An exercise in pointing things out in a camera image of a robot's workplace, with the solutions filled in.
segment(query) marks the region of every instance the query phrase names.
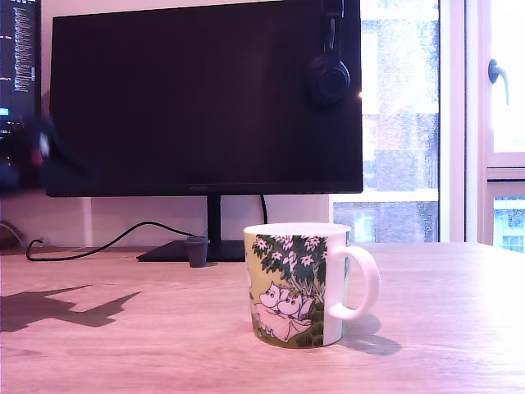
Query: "small gray cup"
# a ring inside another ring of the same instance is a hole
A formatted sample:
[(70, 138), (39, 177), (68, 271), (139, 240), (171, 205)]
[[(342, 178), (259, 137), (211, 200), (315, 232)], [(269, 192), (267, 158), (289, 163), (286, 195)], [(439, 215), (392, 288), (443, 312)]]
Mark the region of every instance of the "small gray cup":
[(210, 240), (205, 236), (189, 236), (185, 243), (188, 248), (189, 266), (191, 268), (206, 267)]

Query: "illustrated tree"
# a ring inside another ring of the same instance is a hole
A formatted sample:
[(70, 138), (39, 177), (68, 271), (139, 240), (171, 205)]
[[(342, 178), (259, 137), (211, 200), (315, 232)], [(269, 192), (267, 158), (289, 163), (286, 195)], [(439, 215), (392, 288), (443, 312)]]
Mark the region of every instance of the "illustrated tree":
[(252, 245), (266, 273), (279, 271), (290, 287), (324, 303), (326, 238), (257, 235)]

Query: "windowpane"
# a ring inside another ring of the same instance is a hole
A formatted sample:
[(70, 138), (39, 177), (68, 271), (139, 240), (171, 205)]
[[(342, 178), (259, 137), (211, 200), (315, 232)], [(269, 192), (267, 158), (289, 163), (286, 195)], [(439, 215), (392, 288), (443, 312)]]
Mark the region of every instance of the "windowpane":
[(523, 253), (525, 197), (494, 198), (494, 246)]
[(437, 0), (361, 2), (362, 195), (334, 196), (354, 242), (438, 240)]
[(516, 50), (514, 37), (520, 34), (525, 2), (523, 0), (490, 1), (491, 57), (509, 78), (509, 104), (501, 76), (491, 86), (491, 129), (494, 131), (494, 152), (525, 152), (523, 106), (525, 105), (525, 75), (523, 52)]

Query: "monitor screen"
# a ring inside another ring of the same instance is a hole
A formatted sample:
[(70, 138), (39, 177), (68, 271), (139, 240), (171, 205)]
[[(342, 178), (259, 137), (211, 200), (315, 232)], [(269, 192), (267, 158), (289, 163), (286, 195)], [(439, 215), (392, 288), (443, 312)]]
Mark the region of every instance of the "monitor screen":
[(24, 122), (40, 114), (40, 1), (0, 0), (0, 191), (39, 185)]
[(344, 99), (319, 106), (320, 0), (59, 16), (50, 112), (98, 174), (55, 196), (254, 195), (363, 190), (360, 16), (345, 4)]

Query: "wall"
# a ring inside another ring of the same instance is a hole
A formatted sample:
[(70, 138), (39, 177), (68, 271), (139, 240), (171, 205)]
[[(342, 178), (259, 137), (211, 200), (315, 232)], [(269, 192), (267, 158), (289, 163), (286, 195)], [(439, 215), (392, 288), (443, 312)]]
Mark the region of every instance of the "wall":
[[(145, 8), (187, 7), (217, 3), (209, 0), (42, 0), (43, 110), (48, 109), (51, 73), (51, 34), (54, 16), (130, 11)], [(327, 195), (268, 196), (270, 222), (328, 222)], [(183, 231), (206, 231), (205, 197), (133, 197), (51, 199), (29, 193), (2, 199), (2, 219), (18, 226), (28, 238), (45, 236), (53, 245), (103, 245), (143, 220), (159, 221)], [(263, 220), (257, 196), (226, 196), (222, 201), (222, 237), (241, 239), (244, 227)], [(162, 245), (180, 236), (156, 227), (142, 227), (117, 245)]]

